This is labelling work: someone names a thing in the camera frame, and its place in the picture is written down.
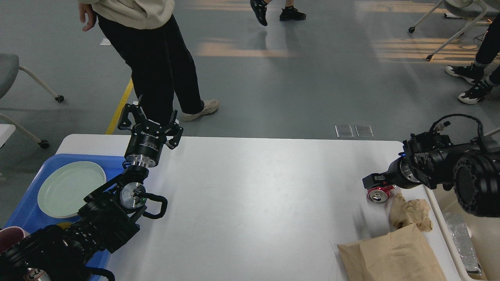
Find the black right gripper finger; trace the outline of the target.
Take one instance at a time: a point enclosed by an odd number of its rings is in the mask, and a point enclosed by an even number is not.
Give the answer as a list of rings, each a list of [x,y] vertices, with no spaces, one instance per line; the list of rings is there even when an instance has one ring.
[[[365,190],[371,190],[371,189],[377,188],[377,187],[387,187],[390,185],[394,185],[394,182],[388,178],[387,173],[369,174],[368,176],[365,176],[362,179],[362,183],[364,185]]]

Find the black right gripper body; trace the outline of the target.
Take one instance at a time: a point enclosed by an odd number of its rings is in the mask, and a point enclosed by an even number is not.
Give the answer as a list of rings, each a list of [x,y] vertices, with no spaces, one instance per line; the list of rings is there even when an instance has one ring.
[[[422,183],[413,175],[406,158],[397,158],[385,172],[385,180],[401,189],[412,189]]]

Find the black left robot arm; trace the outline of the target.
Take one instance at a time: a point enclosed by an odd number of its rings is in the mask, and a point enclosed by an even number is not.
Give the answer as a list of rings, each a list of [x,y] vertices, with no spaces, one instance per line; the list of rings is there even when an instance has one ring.
[[[180,142],[183,128],[177,111],[167,126],[161,126],[147,119],[139,105],[126,104],[118,129],[131,132],[123,172],[84,197],[77,222],[67,228],[46,226],[2,251],[2,281],[30,277],[36,281],[88,281],[92,276],[114,281],[111,271],[88,267],[87,262],[99,251],[112,254],[125,245],[139,232],[139,218],[164,216],[168,200],[148,193],[143,183],[149,169],[158,165],[163,147],[175,149]]]

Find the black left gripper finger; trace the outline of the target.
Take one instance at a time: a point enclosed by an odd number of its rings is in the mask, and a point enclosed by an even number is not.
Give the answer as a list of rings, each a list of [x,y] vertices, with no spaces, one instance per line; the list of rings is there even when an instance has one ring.
[[[123,106],[117,122],[118,130],[129,130],[131,135],[151,132],[150,121],[141,106],[142,97],[143,95],[140,95],[136,102]]]
[[[162,143],[166,145],[169,149],[175,149],[182,138],[184,128],[180,126],[177,120],[177,110],[174,110],[170,122],[164,128],[162,127]]]

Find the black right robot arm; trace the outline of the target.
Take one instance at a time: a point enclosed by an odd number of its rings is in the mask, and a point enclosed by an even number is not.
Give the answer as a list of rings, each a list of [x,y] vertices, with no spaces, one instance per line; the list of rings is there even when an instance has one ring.
[[[429,130],[404,140],[402,152],[387,171],[363,178],[369,200],[383,203],[385,199],[374,192],[389,186],[412,189],[424,185],[435,190],[442,185],[446,191],[454,190],[459,205],[470,215],[499,217],[499,144],[484,134],[478,118],[468,114],[463,117],[477,123],[476,137],[453,144],[448,135],[441,134],[450,125],[449,117],[441,117]]]

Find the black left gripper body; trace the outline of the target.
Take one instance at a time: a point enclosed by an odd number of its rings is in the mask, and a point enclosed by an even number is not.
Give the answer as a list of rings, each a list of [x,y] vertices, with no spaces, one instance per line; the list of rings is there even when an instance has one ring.
[[[124,158],[130,163],[143,162],[145,167],[156,167],[166,141],[164,127],[158,124],[136,124],[132,127]]]

